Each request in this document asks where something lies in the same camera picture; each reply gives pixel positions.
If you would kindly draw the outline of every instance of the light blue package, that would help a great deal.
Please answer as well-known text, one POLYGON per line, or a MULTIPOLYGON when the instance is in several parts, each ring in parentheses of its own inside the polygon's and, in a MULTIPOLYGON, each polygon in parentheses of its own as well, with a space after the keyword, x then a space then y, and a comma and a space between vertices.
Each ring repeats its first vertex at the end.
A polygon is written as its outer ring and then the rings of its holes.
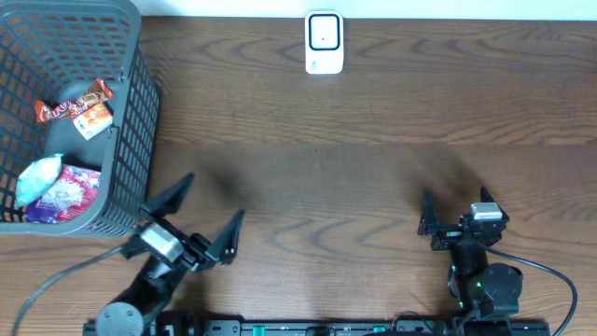
POLYGON ((15 208, 29 205, 56 182, 62 169, 62 154, 34 161, 19 175, 15 208))

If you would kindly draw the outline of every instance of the white device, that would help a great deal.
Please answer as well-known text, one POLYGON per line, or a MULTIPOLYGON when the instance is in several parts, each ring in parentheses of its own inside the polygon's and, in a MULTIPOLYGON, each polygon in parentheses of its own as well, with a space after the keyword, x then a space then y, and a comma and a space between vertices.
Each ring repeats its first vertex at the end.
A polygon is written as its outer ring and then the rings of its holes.
POLYGON ((305 69, 337 74, 344 65, 344 24, 336 11, 313 11, 305 18, 305 69))

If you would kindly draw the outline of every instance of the wooden table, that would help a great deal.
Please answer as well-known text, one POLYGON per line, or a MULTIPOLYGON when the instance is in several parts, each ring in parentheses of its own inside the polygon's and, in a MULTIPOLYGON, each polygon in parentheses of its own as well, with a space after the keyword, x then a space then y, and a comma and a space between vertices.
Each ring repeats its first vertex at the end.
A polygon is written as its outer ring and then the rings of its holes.
MULTIPOLYGON (((247 319, 445 313, 448 253, 416 235, 423 190, 455 222, 485 185, 512 218, 495 247, 568 274, 580 304, 566 334, 597 333, 595 25, 347 20, 345 38, 342 73, 316 77, 303 20, 144 19, 163 90, 150 194, 194 172, 170 220, 212 239, 247 210, 239 257, 189 275, 172 307, 247 319)), ((0 333, 44 279, 120 243, 2 238, 0 333)), ((63 280, 21 334, 80 334, 144 260, 63 280)), ((520 316, 555 330, 570 290, 517 266, 520 316)))

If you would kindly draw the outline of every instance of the black square outline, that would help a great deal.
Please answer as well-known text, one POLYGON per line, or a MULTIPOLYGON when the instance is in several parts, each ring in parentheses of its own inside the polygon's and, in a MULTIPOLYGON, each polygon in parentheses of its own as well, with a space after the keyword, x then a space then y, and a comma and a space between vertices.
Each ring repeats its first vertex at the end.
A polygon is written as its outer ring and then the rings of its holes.
POLYGON ((313 14, 311 15, 311 17, 309 17, 309 48, 311 48, 311 50, 322 50, 322 51, 332 51, 332 50, 338 50, 340 48, 340 17, 336 14, 313 14), (336 18, 336 33, 338 34, 338 38, 336 39, 338 41, 338 44, 336 45, 336 47, 334 48, 320 48, 320 49, 316 49, 313 47, 312 41, 311 41, 311 19, 314 17, 335 17, 336 18))

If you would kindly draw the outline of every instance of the pink package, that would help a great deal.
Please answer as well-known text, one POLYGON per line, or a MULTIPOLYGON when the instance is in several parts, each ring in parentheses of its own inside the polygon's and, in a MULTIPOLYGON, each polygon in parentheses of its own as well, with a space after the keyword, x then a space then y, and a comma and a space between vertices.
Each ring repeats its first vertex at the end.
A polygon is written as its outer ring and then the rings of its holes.
POLYGON ((25 210, 29 222, 64 223, 89 209, 100 187, 100 173, 63 164, 58 179, 25 210))

